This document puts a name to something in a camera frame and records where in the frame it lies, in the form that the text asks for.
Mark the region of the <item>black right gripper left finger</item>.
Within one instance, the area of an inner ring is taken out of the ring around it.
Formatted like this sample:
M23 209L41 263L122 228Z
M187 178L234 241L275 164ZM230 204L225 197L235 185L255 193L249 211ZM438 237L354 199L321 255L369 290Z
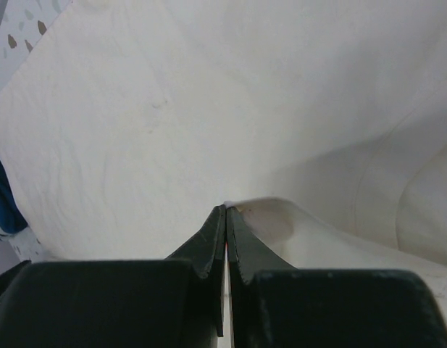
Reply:
M163 260L40 262L0 303L0 347L215 347L226 209Z

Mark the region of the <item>cream white t shirt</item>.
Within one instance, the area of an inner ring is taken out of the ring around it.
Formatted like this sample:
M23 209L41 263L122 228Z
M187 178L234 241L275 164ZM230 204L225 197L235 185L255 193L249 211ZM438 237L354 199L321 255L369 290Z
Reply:
M23 268L163 260L223 206L447 325L447 1L9 1L0 160Z

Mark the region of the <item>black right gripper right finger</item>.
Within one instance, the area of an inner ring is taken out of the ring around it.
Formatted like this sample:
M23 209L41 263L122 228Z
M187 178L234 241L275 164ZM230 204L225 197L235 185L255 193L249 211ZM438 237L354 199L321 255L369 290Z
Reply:
M233 347L447 347L429 286L393 269L295 268L227 210Z

